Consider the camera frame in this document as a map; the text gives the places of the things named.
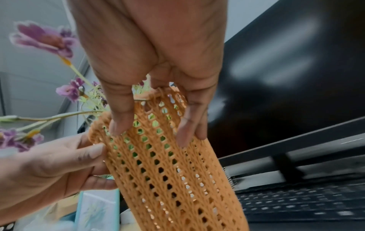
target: hand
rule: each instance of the hand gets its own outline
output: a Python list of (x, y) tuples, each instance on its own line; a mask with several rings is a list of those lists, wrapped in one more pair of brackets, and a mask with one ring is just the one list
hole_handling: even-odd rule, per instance
[(222, 67), (227, 0), (68, 0), (79, 38), (112, 111), (109, 131), (132, 126), (131, 85), (177, 84), (188, 107), (176, 140), (207, 137), (207, 107)]
[(85, 190), (112, 190), (106, 147), (87, 134), (65, 137), (0, 160), (0, 224)]

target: black monitor screen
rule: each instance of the black monitor screen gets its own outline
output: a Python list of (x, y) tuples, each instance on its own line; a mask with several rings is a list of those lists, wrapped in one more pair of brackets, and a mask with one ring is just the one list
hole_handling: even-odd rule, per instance
[(226, 42), (218, 157), (365, 116), (365, 1), (280, 0)]

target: crocheted fabric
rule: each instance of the crocheted fabric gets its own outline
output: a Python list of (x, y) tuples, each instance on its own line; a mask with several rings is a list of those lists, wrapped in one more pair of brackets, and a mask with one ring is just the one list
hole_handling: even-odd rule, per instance
[(248, 224), (208, 140), (175, 141), (186, 108), (177, 88), (135, 101), (134, 125), (118, 137), (104, 113), (91, 125), (92, 143), (108, 149), (105, 163), (142, 230), (247, 231)]

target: yellow stamen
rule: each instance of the yellow stamen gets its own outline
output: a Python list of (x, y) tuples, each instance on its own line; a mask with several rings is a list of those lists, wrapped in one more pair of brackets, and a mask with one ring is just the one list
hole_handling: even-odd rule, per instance
[(72, 63), (71, 63), (71, 61), (70, 61), (70, 60), (68, 60), (68, 59), (66, 59), (66, 58), (64, 58), (64, 57), (62, 57), (62, 56), (60, 56), (60, 58), (61, 58), (62, 62), (63, 62), (64, 64), (66, 64), (67, 66), (71, 66), (71, 65), (72, 65)]
[(27, 135), (25, 136), (27, 139), (32, 138), (33, 136), (35, 136), (36, 134), (39, 134), (41, 132), (41, 130), (38, 129), (34, 129), (31, 130), (30, 132), (27, 133)]

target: keyboard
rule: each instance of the keyboard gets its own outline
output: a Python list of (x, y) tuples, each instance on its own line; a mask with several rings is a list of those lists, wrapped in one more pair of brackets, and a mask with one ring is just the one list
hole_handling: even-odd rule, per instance
[(249, 223), (365, 221), (365, 174), (236, 191)]

